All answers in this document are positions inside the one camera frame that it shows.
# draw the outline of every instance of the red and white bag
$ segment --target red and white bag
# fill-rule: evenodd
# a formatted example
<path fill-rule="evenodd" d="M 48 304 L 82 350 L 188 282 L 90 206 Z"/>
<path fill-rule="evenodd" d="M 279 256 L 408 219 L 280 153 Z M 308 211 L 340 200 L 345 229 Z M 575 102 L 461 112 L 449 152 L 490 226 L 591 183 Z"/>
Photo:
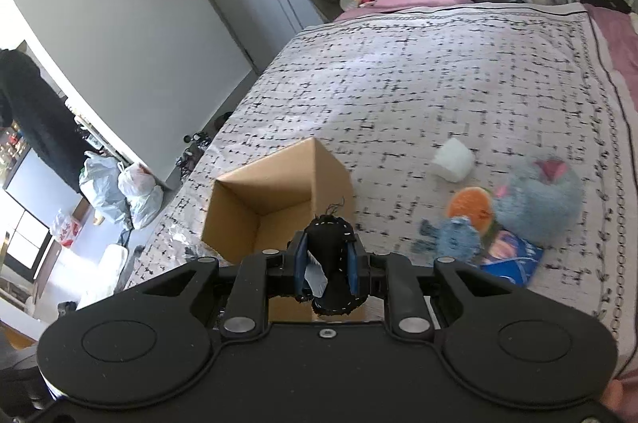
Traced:
<path fill-rule="evenodd" d="M 82 225 L 77 219 L 59 210 L 49 232 L 55 241 L 65 248 L 70 248 L 81 230 Z"/>

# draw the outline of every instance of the person's hand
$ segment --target person's hand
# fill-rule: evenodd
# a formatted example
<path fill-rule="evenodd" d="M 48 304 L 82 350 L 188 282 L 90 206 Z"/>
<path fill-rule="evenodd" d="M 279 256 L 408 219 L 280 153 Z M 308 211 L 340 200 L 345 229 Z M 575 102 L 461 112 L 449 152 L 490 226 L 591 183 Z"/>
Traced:
<path fill-rule="evenodd" d="M 602 393 L 601 403 L 612 412 L 618 412 L 623 399 L 623 384 L 620 380 L 612 380 Z"/>

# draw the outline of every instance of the pink bedsheet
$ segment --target pink bedsheet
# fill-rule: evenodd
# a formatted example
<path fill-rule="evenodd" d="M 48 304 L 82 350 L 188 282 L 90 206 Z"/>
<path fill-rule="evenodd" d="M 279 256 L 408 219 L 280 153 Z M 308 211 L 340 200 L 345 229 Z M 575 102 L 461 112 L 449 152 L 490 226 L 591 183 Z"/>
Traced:
<path fill-rule="evenodd" d="M 627 14 L 586 4 L 589 16 L 607 40 L 614 69 L 620 72 L 638 109 L 638 35 Z M 618 413 L 627 423 L 638 423 L 638 371 L 620 378 L 623 395 Z"/>
<path fill-rule="evenodd" d="M 616 10 L 588 4 L 585 8 L 605 36 L 614 69 L 623 75 L 634 107 L 638 110 L 638 35 L 630 17 Z"/>

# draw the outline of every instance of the black jacket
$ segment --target black jacket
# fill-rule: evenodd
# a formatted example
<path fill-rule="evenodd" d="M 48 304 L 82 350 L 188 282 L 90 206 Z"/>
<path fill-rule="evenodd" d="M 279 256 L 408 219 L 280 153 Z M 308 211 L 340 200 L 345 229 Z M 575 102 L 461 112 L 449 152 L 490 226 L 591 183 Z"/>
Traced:
<path fill-rule="evenodd" d="M 84 152 L 93 148 L 73 118 L 29 56 L 0 51 L 0 124 L 6 128 L 15 120 L 37 156 L 79 192 Z"/>

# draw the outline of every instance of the gray plush toy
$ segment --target gray plush toy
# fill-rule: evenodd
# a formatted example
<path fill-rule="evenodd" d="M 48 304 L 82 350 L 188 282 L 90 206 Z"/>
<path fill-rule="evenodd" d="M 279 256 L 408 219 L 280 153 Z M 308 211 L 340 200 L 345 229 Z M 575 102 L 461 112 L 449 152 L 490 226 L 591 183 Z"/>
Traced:
<path fill-rule="evenodd" d="M 496 220 L 535 245 L 554 243 L 581 212 L 583 185 L 555 155 L 529 158 L 494 199 Z"/>

